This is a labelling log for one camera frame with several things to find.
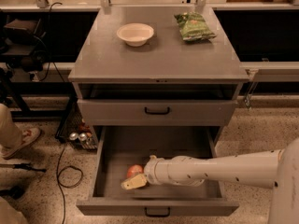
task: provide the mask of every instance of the black handle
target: black handle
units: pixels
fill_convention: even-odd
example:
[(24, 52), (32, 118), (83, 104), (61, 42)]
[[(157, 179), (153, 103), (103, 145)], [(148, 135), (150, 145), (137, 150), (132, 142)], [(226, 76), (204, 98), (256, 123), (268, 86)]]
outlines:
[(144, 107), (144, 112), (147, 115), (167, 115), (170, 113), (170, 107), (168, 107), (166, 110), (162, 110), (162, 111), (153, 111), (153, 110), (149, 110), (147, 107)]
[(145, 215), (146, 215), (147, 217), (169, 217), (169, 216), (170, 216), (170, 207), (167, 207), (167, 213), (164, 214), (164, 215), (161, 215), (161, 214), (159, 214), (159, 215), (149, 214), (149, 213), (148, 213), (148, 208), (147, 208), (147, 207), (144, 208), (144, 213), (145, 213)]

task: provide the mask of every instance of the gray cabinet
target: gray cabinet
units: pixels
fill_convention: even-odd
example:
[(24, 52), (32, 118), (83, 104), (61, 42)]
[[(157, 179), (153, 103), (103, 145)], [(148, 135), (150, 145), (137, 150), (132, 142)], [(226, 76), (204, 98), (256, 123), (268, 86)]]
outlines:
[[(248, 80), (212, 9), (198, 12), (218, 36), (196, 44), (181, 40), (173, 15), (196, 9), (109, 7), (99, 12), (69, 76), (98, 143), (90, 196), (77, 203), (84, 215), (228, 216), (238, 207), (226, 200), (217, 181), (197, 188), (121, 188), (127, 169), (145, 165), (150, 155), (215, 157), (221, 130)], [(116, 30), (130, 22), (152, 25), (155, 37), (143, 47), (128, 47)]]

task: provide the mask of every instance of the white bowl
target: white bowl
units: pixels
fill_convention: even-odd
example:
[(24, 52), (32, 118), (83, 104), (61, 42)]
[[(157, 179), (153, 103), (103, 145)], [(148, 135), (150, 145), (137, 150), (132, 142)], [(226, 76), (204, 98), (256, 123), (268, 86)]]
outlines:
[(117, 31), (117, 36), (129, 46), (140, 47), (153, 36), (153, 29), (147, 24), (130, 23), (122, 26)]

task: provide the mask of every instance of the concrete floor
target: concrete floor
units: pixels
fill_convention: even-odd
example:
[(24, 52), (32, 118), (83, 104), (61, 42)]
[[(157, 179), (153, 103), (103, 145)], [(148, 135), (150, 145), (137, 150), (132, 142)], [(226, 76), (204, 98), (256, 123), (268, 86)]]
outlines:
[[(247, 110), (242, 101), (229, 125), (224, 128), (217, 145), (218, 156), (259, 152), (286, 147), (298, 137), (299, 97), (297, 96), (253, 96), (252, 109)], [(58, 121), (17, 122), (20, 128), (39, 126), (42, 136), (31, 147), (22, 150), (15, 159), (0, 163), (28, 163), (35, 168), (46, 168), (46, 173), (0, 169), (0, 188), (18, 185), (25, 193), (18, 200), (5, 199), (23, 212), (30, 224), (53, 224), (63, 221), (63, 197), (56, 182), (56, 168), (64, 145), (54, 137)], [(60, 169), (74, 165), (81, 169), (84, 177), (79, 186), (65, 189), (66, 218), (68, 224), (155, 224), (155, 223), (201, 223), (201, 224), (264, 224), (267, 222), (271, 190), (235, 184), (225, 184), (228, 200), (237, 201), (240, 207), (229, 217), (86, 217), (76, 207), (77, 199), (86, 199), (94, 176), (95, 152), (73, 149), (67, 145), (61, 158)], [(79, 174), (66, 170), (62, 176), (65, 184), (73, 184)]]

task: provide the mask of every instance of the person's leg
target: person's leg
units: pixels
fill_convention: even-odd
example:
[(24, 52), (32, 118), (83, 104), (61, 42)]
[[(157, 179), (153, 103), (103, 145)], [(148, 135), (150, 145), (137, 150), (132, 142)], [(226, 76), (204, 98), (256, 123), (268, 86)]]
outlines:
[(10, 159), (22, 148), (32, 144), (40, 135), (38, 128), (21, 131), (13, 122), (9, 109), (0, 104), (0, 155)]

